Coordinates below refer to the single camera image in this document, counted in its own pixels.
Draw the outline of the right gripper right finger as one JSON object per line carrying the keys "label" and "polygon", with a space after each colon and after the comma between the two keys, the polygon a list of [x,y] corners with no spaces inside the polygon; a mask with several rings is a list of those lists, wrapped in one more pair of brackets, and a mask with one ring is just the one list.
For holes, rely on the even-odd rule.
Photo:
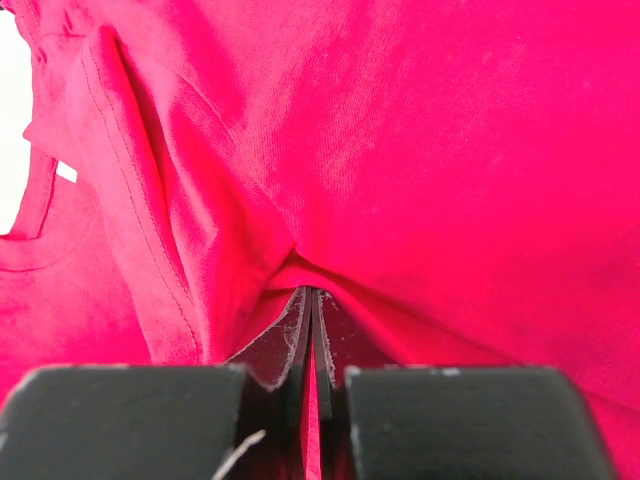
{"label": "right gripper right finger", "polygon": [[326,479],[614,479],[583,397],[540,367],[403,367],[311,293]]}

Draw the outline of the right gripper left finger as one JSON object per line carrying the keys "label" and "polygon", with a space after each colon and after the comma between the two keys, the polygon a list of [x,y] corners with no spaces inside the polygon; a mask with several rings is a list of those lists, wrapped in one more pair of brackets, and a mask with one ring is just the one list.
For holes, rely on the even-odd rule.
{"label": "right gripper left finger", "polygon": [[300,479],[311,291],[217,366],[51,366],[1,413],[5,479]]}

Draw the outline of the magenta t shirt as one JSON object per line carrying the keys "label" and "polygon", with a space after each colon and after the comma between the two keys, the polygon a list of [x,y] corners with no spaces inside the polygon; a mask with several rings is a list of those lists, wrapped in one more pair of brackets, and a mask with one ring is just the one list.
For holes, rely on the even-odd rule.
{"label": "magenta t shirt", "polygon": [[8,1],[1,391],[227,360],[328,291],[395,361],[540,364],[639,475],[635,1]]}

